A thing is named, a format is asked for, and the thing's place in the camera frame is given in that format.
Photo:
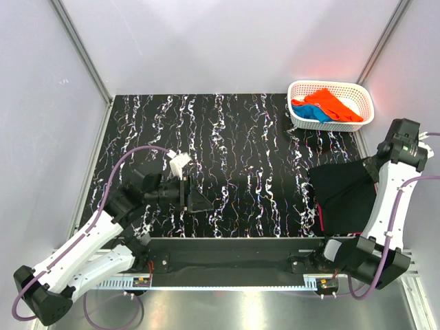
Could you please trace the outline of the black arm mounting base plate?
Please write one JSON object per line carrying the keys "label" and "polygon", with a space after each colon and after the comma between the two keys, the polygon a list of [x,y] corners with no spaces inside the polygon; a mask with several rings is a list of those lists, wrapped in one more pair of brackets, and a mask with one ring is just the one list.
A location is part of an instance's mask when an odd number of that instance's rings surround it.
{"label": "black arm mounting base plate", "polygon": [[150,274],[154,288],[284,289],[304,275],[333,274],[321,252],[323,238],[126,239],[130,273]]}

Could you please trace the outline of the black polo shirt blue logo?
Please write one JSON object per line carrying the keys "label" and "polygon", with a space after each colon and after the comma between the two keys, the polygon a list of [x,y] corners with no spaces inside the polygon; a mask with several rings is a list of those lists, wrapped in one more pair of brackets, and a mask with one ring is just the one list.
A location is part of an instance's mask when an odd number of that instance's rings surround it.
{"label": "black polo shirt blue logo", "polygon": [[342,225],[344,232],[361,234],[375,203],[375,182],[365,171],[362,160],[324,164],[309,170],[309,181],[325,221]]}

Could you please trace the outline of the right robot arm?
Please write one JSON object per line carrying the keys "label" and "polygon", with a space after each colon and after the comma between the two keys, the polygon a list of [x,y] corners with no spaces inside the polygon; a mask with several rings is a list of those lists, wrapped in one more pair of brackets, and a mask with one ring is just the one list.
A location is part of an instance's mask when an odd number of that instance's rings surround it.
{"label": "right robot arm", "polygon": [[312,255],[319,272],[335,268],[369,286],[354,299],[363,300],[375,289],[382,289],[401,276],[410,265],[403,255],[403,229],[410,198],[433,152],[420,142],[420,124],[394,119],[377,152],[362,165],[374,183],[377,195],[371,215],[360,236],[328,239],[323,249]]}

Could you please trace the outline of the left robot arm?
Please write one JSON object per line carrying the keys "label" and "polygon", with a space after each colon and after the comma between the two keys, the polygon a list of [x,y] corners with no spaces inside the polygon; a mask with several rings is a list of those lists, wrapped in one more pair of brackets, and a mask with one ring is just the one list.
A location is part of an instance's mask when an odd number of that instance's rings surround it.
{"label": "left robot arm", "polygon": [[119,243],[94,261],[90,258],[138,220],[147,206],[162,204],[187,213],[213,209],[191,176],[177,174],[163,179],[160,170],[139,168],[107,196],[103,210],[95,211],[62,247],[34,267],[22,265],[13,273],[19,293],[13,305],[23,301],[33,313],[31,320],[50,326],[107,278],[127,270],[143,271],[149,256],[130,243]]}

